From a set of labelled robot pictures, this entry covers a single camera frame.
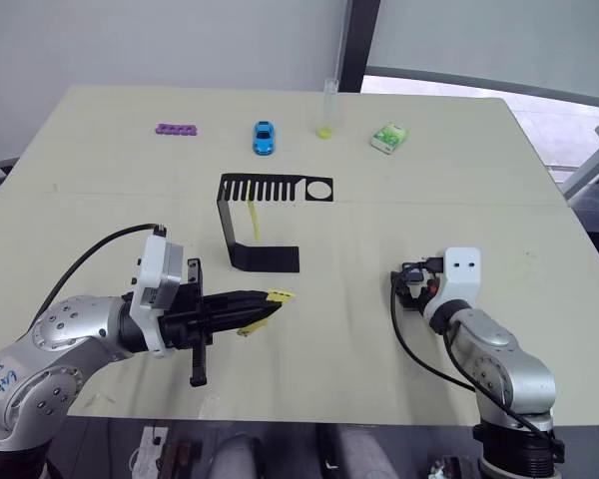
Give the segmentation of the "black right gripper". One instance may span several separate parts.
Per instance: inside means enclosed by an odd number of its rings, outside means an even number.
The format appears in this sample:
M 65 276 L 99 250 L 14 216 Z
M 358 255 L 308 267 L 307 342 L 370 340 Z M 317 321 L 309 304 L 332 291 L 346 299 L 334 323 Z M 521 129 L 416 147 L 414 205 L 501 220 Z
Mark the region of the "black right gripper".
M 401 270 L 390 273 L 390 282 L 404 309 L 423 313 L 437 294 L 437 264 L 404 262 Z

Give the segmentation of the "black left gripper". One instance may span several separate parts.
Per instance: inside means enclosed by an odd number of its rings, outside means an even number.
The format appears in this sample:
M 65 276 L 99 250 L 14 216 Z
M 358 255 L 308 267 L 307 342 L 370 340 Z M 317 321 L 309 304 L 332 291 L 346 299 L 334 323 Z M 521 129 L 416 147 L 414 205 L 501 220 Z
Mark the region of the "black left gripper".
M 251 334 L 263 325 L 282 306 L 268 300 L 261 290 L 234 290 L 203 296 L 203 273 L 199 258 L 187 260 L 188 281 L 182 283 L 173 303 L 161 322 L 165 345 L 178 350 L 192 351 L 192 387 L 201 387 L 207 379 L 207 346 L 212 343 L 211 332 L 237 330 Z

